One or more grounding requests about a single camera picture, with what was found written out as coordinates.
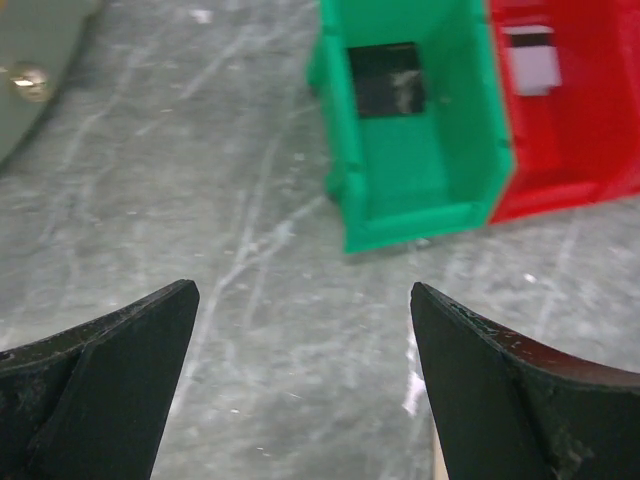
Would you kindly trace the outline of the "tan card holder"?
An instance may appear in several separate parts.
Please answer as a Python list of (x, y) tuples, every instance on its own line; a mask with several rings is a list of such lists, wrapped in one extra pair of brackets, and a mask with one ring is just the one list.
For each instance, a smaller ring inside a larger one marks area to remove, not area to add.
[(448, 480), (448, 472), (447, 467), (444, 460), (444, 455), (442, 452), (440, 439), (437, 433), (433, 434), (432, 440), (433, 446), (433, 480)]

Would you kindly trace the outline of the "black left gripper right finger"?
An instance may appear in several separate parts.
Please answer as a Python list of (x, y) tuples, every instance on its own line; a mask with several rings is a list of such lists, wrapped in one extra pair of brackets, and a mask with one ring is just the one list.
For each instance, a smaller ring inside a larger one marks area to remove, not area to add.
[(549, 347), (421, 282), (411, 316), (449, 478), (638, 478), (637, 373)]

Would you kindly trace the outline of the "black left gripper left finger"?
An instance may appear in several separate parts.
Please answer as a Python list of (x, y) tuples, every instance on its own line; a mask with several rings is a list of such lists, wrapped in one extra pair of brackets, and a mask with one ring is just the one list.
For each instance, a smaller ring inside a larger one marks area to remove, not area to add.
[(2, 478), (150, 478), (199, 299), (181, 279), (3, 351)]

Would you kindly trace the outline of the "silver VIP credit card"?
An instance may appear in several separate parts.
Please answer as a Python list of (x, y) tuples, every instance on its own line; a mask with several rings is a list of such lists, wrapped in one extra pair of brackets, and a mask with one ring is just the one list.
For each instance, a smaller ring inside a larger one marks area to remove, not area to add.
[(504, 27), (509, 64), (517, 94), (544, 96), (562, 84), (554, 30), (545, 25)]

